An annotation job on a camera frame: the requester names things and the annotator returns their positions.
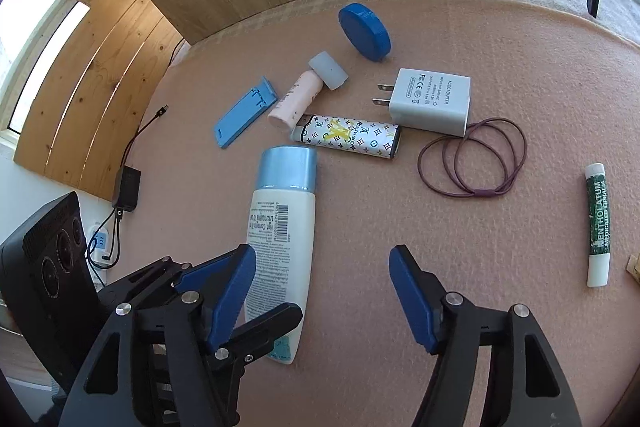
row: white plastic bottle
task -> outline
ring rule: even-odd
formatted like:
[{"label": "white plastic bottle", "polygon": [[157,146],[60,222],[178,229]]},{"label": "white plastic bottle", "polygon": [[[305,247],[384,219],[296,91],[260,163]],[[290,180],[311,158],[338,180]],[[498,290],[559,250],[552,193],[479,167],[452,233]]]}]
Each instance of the white plastic bottle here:
[{"label": "white plastic bottle", "polygon": [[283,302],[300,306],[300,324],[279,338],[268,355],[282,363],[293,362],[305,320],[316,222],[315,189],[315,149],[280,146],[262,153],[246,232],[257,266],[244,301],[244,317],[250,321]]}]

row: light blue bottle cap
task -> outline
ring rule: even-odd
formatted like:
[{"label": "light blue bottle cap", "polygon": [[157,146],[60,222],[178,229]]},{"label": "light blue bottle cap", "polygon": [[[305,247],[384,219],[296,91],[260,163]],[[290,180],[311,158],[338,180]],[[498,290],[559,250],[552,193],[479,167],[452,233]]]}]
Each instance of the light blue bottle cap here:
[{"label": "light blue bottle cap", "polygon": [[282,145],[262,153],[255,190],[316,190],[316,150],[309,147]]}]

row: gray silicone cap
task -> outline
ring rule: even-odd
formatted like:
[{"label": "gray silicone cap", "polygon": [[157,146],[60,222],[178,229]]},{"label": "gray silicone cap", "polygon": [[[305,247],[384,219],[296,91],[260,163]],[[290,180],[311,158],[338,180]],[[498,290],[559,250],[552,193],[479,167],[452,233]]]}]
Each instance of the gray silicone cap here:
[{"label": "gray silicone cap", "polygon": [[349,75],[340,67],[334,58],[327,52],[320,52],[309,61],[309,67],[322,78],[329,89],[338,89]]},{"label": "gray silicone cap", "polygon": [[316,150],[282,145],[262,153],[255,189],[316,190]]}]

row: brown elastic hair tie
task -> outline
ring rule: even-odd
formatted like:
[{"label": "brown elastic hair tie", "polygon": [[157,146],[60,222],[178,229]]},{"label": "brown elastic hair tie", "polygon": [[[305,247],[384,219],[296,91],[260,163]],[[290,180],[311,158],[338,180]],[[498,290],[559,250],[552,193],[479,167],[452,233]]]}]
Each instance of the brown elastic hair tie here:
[{"label": "brown elastic hair tie", "polygon": [[[520,136],[522,136],[522,143],[524,144],[524,149],[522,151],[522,159],[518,161],[518,155],[516,153],[515,147],[513,146],[513,142],[511,141],[507,133],[505,133],[505,131],[503,131],[498,126],[493,125],[491,122],[508,123],[509,125],[515,127],[518,130],[518,132],[520,133]],[[513,155],[514,168],[511,174],[509,174],[509,169],[507,167],[506,162],[504,161],[504,158],[502,158],[502,156],[500,155],[500,153],[497,152],[497,150],[491,147],[488,143],[483,142],[478,138],[473,138],[471,136],[481,127],[490,127],[491,129],[494,129],[497,132],[499,132],[502,135],[502,137],[505,140],[507,140],[509,147],[511,147],[511,154]],[[446,156],[447,147],[449,147],[449,143],[452,140],[460,140],[460,143],[458,144],[458,148],[456,149],[456,153],[453,156],[453,172],[451,171],[451,169],[449,168],[449,165],[447,164],[447,156]],[[460,151],[462,150],[463,145],[468,140],[479,143],[485,149],[490,150],[500,161],[500,165],[502,165],[502,171],[504,172],[504,180],[497,187],[471,188],[465,183],[462,177],[460,177],[460,174],[458,172],[458,157],[460,156]],[[437,188],[431,185],[430,182],[428,182],[427,179],[424,177],[424,173],[422,172],[422,156],[424,156],[424,153],[426,153],[431,147],[436,145],[436,143],[438,142],[443,142],[442,163],[444,165],[444,169],[447,171],[447,175],[449,176],[451,181],[454,182],[456,186],[463,191],[462,193],[447,192],[446,190],[441,190],[440,188]],[[502,196],[511,190],[511,187],[513,187],[513,184],[516,181],[518,172],[520,172],[520,169],[522,169],[522,166],[524,165],[524,162],[526,159],[527,159],[527,138],[524,136],[524,133],[520,128],[520,126],[515,122],[508,120],[508,118],[485,118],[484,120],[479,121],[478,123],[468,124],[466,126],[465,136],[462,138],[459,136],[445,135],[445,136],[440,136],[439,138],[436,138],[435,140],[425,145],[420,151],[420,154],[418,154],[418,174],[420,174],[420,179],[422,180],[422,182],[425,185],[427,185],[427,187],[429,187],[431,190],[433,190],[433,192],[437,192],[438,194],[447,196],[449,198],[495,198],[496,196]]]}]

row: blue round lid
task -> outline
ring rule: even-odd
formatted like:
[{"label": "blue round lid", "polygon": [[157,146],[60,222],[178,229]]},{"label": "blue round lid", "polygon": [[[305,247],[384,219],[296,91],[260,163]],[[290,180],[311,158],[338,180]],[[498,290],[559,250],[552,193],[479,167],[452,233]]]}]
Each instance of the blue round lid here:
[{"label": "blue round lid", "polygon": [[369,60],[379,62],[391,51],[385,25],[363,4],[347,4],[338,13],[338,20],[351,44]]}]

